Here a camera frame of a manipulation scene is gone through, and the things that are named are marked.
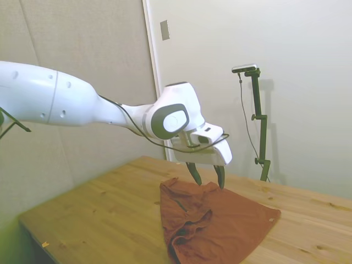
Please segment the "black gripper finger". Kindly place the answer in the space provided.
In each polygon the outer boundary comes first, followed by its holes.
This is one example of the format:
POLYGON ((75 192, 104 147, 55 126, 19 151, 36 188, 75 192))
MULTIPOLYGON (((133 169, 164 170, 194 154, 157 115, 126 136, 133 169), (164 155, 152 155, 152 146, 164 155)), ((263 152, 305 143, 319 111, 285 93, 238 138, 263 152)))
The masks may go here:
POLYGON ((201 185, 202 184, 202 180, 201 180, 199 172, 197 171, 195 163, 186 162, 186 166, 187 166, 190 174, 192 175, 195 183, 197 185, 201 185))
POLYGON ((225 169, 224 166, 214 166, 214 169, 217 174, 218 186, 220 189, 224 188, 225 185, 225 169))

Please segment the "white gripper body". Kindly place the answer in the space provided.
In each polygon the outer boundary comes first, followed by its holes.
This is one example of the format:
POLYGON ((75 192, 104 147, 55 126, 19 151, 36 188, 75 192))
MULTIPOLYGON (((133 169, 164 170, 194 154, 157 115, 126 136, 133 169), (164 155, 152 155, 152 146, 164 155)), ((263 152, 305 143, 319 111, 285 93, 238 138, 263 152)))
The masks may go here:
POLYGON ((224 136, 221 136, 215 145, 199 151, 207 145, 201 144, 200 147, 189 148, 182 143, 180 138, 172 139, 172 148, 188 151, 188 153, 183 153, 174 150, 175 159, 180 162, 226 166, 232 161, 232 152, 224 136))

